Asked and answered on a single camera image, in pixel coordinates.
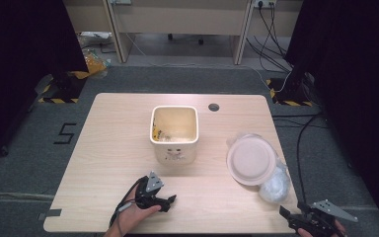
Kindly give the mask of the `white crumpled paper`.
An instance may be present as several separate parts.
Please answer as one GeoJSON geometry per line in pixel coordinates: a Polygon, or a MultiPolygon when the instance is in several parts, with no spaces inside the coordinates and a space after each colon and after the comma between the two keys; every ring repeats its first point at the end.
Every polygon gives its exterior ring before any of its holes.
{"type": "Polygon", "coordinates": [[[185,136],[176,136],[169,133],[161,133],[159,135],[159,141],[185,143],[185,142],[191,142],[191,138],[185,137],[185,136]]]}

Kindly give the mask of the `person's left hand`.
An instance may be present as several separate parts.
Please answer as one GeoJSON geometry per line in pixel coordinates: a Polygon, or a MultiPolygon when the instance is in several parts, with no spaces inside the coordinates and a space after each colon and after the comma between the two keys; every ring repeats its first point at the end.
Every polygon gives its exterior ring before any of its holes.
{"type": "Polygon", "coordinates": [[[158,212],[160,209],[160,205],[153,205],[149,208],[141,209],[133,203],[130,207],[119,214],[114,224],[114,230],[117,232],[118,236],[124,236],[135,228],[141,221],[158,212]]]}

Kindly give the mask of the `beige office desk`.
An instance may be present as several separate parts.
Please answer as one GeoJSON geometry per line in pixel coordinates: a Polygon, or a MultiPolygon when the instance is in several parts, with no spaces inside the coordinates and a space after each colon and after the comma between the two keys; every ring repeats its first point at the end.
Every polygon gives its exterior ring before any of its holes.
{"type": "Polygon", "coordinates": [[[246,38],[264,36],[261,20],[274,20],[280,37],[293,33],[303,0],[62,0],[76,32],[111,32],[118,61],[129,57],[136,34],[218,35],[230,38],[233,62],[242,61],[246,38]]]}

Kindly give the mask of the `person's right hand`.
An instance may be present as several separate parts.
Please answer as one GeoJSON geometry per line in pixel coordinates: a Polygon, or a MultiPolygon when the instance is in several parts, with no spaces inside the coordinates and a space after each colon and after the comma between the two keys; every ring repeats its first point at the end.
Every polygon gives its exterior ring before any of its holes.
{"type": "MultiPolygon", "coordinates": [[[[346,229],[345,227],[339,222],[335,221],[335,227],[336,227],[336,233],[333,234],[331,237],[344,237],[346,235],[346,229]]],[[[298,229],[298,234],[301,237],[315,237],[311,233],[309,233],[307,230],[299,228],[298,229]]]]}

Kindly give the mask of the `yellow plastic bag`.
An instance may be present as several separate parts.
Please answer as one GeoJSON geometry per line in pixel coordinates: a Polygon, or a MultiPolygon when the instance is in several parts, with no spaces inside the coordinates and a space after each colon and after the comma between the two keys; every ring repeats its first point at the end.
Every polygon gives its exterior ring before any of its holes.
{"type": "Polygon", "coordinates": [[[85,79],[89,76],[97,75],[104,72],[110,65],[109,60],[100,58],[93,49],[83,49],[82,53],[87,65],[86,71],[71,71],[78,79],[85,79]]]}

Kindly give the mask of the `white plastic bag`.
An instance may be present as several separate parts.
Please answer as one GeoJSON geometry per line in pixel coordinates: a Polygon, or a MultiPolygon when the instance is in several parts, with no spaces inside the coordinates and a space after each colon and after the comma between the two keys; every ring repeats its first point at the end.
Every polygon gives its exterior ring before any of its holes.
{"type": "Polygon", "coordinates": [[[107,40],[112,37],[112,33],[111,32],[80,32],[79,36],[85,37],[85,38],[107,40]]]}
{"type": "Polygon", "coordinates": [[[262,199],[272,203],[283,203],[289,194],[290,178],[285,166],[277,166],[272,177],[259,190],[262,199]]]}

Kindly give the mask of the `white wall socket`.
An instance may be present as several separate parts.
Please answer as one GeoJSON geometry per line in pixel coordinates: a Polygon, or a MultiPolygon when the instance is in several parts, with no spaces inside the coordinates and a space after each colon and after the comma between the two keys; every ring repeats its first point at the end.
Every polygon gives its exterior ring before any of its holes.
{"type": "Polygon", "coordinates": [[[276,5],[276,0],[254,0],[256,8],[270,9],[276,5]]]}

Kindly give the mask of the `grey tape strip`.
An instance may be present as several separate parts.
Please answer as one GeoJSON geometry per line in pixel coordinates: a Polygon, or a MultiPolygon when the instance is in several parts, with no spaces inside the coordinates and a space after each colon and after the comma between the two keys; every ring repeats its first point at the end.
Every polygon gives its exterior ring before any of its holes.
{"type": "Polygon", "coordinates": [[[50,209],[47,212],[38,215],[39,221],[44,221],[47,217],[60,216],[62,209],[50,209]]]}

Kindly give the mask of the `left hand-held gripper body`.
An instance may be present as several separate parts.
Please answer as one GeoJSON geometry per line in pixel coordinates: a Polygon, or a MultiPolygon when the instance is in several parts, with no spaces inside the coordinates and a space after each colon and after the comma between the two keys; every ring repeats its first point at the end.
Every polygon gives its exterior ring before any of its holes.
{"type": "Polygon", "coordinates": [[[151,171],[148,176],[144,176],[138,180],[135,192],[135,202],[141,209],[149,208],[153,205],[160,205],[164,202],[164,198],[156,197],[156,194],[164,186],[161,179],[151,171]]]}

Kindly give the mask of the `cream square trash bin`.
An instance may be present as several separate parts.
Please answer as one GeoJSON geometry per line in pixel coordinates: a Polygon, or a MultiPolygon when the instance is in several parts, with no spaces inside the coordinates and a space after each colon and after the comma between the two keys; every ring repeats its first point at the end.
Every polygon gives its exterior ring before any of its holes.
{"type": "Polygon", "coordinates": [[[159,163],[186,165],[195,160],[199,139],[197,109],[191,106],[158,106],[152,111],[149,138],[159,163]],[[162,130],[176,136],[190,137],[191,142],[160,142],[151,138],[152,122],[162,130]]]}

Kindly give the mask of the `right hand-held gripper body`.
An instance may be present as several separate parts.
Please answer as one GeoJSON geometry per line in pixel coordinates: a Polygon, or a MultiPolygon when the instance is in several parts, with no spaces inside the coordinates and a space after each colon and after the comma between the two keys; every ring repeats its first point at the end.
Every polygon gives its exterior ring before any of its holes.
{"type": "Polygon", "coordinates": [[[288,227],[298,232],[299,228],[307,230],[315,237],[331,237],[336,233],[336,218],[357,222],[358,218],[344,211],[327,199],[313,202],[309,213],[291,213],[288,227]]]}

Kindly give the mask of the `yellow wrapper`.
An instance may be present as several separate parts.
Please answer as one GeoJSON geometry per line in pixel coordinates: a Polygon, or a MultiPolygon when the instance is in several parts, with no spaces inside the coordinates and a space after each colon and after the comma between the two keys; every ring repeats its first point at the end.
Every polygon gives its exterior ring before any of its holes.
{"type": "Polygon", "coordinates": [[[152,127],[151,127],[151,138],[154,141],[159,141],[160,140],[160,135],[162,133],[162,130],[156,125],[155,122],[152,122],[152,127]]]}

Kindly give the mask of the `black stand base hazard tape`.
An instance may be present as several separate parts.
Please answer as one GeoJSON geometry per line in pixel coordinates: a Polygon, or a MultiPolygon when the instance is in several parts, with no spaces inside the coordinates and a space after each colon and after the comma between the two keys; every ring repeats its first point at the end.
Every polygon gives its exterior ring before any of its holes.
{"type": "Polygon", "coordinates": [[[305,68],[295,65],[285,78],[270,78],[266,80],[272,101],[275,104],[286,106],[312,106],[311,100],[305,92],[303,80],[305,68]]]}
{"type": "Polygon", "coordinates": [[[78,79],[73,73],[67,73],[62,79],[50,77],[38,101],[51,104],[77,103],[85,83],[86,79],[78,79]]]}

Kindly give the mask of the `black curtain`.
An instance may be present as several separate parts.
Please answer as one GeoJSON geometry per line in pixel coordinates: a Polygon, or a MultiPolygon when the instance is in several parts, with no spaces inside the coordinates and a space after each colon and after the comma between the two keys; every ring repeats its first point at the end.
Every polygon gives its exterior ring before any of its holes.
{"type": "Polygon", "coordinates": [[[0,0],[0,145],[42,77],[86,69],[63,0],[0,0]]]}
{"type": "Polygon", "coordinates": [[[379,0],[303,0],[285,58],[314,76],[379,208],[379,0]]]}

